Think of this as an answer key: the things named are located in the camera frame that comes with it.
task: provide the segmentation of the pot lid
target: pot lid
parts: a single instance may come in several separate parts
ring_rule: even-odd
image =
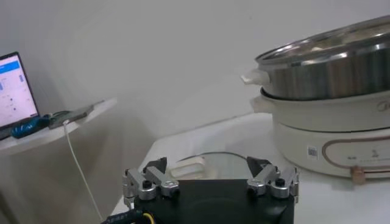
[[[256,58],[260,68],[312,65],[390,47],[390,15],[278,47]]]

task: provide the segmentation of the stainless steel pot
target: stainless steel pot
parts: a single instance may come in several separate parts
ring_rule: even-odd
[[[242,76],[285,100],[320,100],[390,90],[390,16],[276,48]]]

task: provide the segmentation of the laptop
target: laptop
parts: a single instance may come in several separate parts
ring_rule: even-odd
[[[0,140],[20,122],[39,116],[18,52],[0,57]]]

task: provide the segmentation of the pot handle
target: pot handle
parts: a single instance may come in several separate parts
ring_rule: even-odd
[[[269,75],[265,71],[261,71],[259,69],[253,69],[245,75],[241,76],[241,80],[245,85],[267,85],[270,84],[271,80],[269,79]]]
[[[265,100],[262,96],[258,96],[250,100],[250,104],[255,113],[269,113],[275,111],[275,104],[271,101]]]

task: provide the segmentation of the label sticker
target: label sticker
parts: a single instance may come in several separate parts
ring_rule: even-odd
[[[307,158],[318,160],[318,150],[314,146],[308,145],[307,147]]]

